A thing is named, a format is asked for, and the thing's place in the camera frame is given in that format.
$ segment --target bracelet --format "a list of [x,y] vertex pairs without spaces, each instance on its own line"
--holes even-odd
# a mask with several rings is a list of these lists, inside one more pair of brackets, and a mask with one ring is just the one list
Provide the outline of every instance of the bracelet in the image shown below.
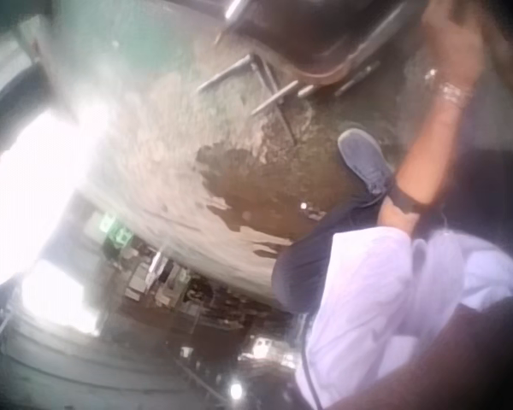
[[471,98],[471,93],[461,90],[451,83],[441,83],[439,93],[446,100],[459,108],[465,108]]

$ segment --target gray sneaker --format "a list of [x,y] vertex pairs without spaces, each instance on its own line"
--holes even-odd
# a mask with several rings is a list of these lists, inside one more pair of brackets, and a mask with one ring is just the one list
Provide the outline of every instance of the gray sneaker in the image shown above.
[[359,128],[345,131],[339,137],[339,150],[345,164],[363,180],[371,194],[378,196],[387,191],[393,173],[368,132]]

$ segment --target wristwatch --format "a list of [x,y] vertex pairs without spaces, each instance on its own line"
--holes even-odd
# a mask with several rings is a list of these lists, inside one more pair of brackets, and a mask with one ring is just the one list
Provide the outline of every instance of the wristwatch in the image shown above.
[[397,184],[388,191],[387,195],[392,200],[393,204],[401,209],[404,214],[422,214],[428,205],[418,202],[416,199],[402,192]]

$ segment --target pavement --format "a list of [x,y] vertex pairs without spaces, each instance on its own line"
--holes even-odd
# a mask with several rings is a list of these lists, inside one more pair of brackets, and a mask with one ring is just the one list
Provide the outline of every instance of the pavement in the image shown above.
[[[432,67],[418,29],[385,50],[379,70],[341,98],[288,97],[296,146],[248,69],[202,94],[206,79],[251,51],[213,21],[157,1],[55,2],[41,50],[76,114],[106,107],[106,132],[81,191],[137,235],[203,275],[272,301],[277,254],[318,214],[363,188],[336,138],[358,124],[395,167],[422,122]],[[279,73],[283,85],[290,78]],[[513,95],[492,69],[463,125],[474,146],[513,150]]]

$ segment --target dark pants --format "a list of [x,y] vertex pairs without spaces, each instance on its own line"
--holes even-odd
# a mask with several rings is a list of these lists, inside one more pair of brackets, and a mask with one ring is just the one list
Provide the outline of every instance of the dark pants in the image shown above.
[[[513,257],[513,154],[472,151],[457,159],[437,205],[421,217],[415,237],[448,227],[496,244]],[[275,297],[292,313],[313,313],[321,303],[333,235],[376,225],[382,197],[351,199],[328,213],[275,262]]]

